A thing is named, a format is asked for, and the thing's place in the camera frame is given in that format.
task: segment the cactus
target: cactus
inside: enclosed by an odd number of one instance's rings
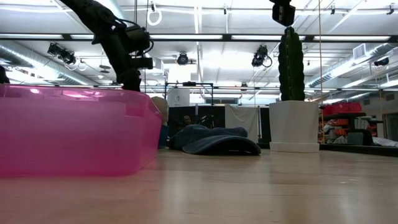
[[[305,99],[303,49],[292,27],[285,30],[279,45],[279,81],[282,101]]]

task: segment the pink plastic bin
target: pink plastic bin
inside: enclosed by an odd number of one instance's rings
[[[130,175],[156,156],[161,124],[143,93],[0,85],[0,176]]]

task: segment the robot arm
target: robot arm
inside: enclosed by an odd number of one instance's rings
[[[291,0],[270,0],[275,3],[272,8],[272,18],[283,26],[291,26],[294,23],[296,8],[290,5]]]
[[[153,69],[152,59],[145,58],[144,51],[150,48],[149,33],[133,23],[128,27],[112,11],[94,0],[61,0],[82,23],[91,30],[95,38],[92,44],[101,44],[109,62],[116,72],[116,81],[123,83],[125,90],[140,91],[139,68]],[[136,52],[139,58],[132,58]]]

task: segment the wooden floor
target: wooden floor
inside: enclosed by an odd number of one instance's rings
[[[0,224],[397,222],[393,157],[164,150],[131,177],[0,179]]]

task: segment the white planter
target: white planter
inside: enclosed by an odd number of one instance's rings
[[[318,103],[283,101],[269,105],[272,151],[319,152]]]

